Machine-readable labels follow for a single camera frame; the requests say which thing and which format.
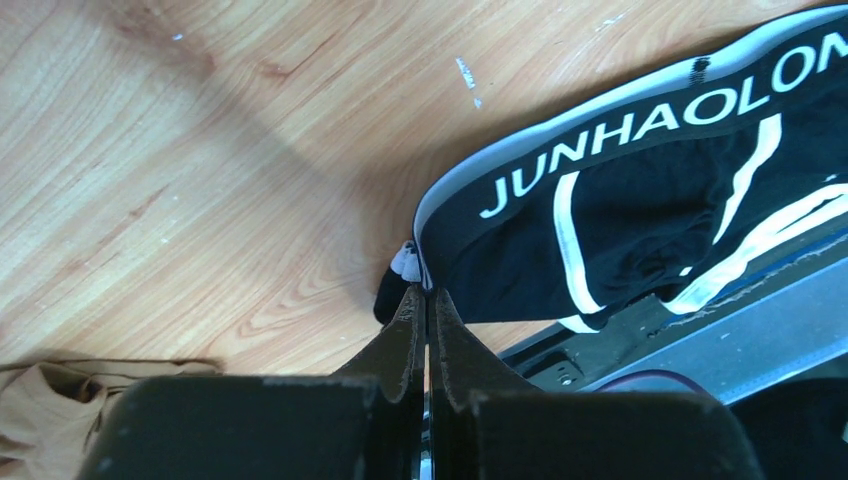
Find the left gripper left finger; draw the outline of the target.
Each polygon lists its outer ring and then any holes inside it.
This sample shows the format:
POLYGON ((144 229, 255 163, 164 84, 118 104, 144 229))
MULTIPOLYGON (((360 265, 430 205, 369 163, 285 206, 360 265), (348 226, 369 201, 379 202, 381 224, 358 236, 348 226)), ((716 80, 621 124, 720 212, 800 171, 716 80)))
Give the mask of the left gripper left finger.
POLYGON ((409 479, 418 468, 426 299, 325 376, 159 376, 119 399, 83 479, 409 479))

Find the black Junhao underwear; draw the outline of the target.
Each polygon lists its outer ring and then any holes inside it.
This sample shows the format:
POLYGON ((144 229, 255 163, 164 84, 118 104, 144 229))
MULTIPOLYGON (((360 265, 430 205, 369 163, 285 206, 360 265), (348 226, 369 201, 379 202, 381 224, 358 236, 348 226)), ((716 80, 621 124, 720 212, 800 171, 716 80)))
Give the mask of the black Junhao underwear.
POLYGON ((471 155, 422 197, 373 312, 414 284, 469 323, 595 333, 700 310, 847 212, 847 8, 790 14, 471 155))

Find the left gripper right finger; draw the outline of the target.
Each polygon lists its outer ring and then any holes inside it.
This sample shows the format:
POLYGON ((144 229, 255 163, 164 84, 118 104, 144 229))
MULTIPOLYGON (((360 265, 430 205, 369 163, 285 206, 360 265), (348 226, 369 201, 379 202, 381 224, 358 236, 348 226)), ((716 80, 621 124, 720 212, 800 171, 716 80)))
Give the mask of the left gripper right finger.
POLYGON ((429 301, 437 479, 760 479, 730 411, 701 394, 550 393, 463 324, 449 293, 429 301))

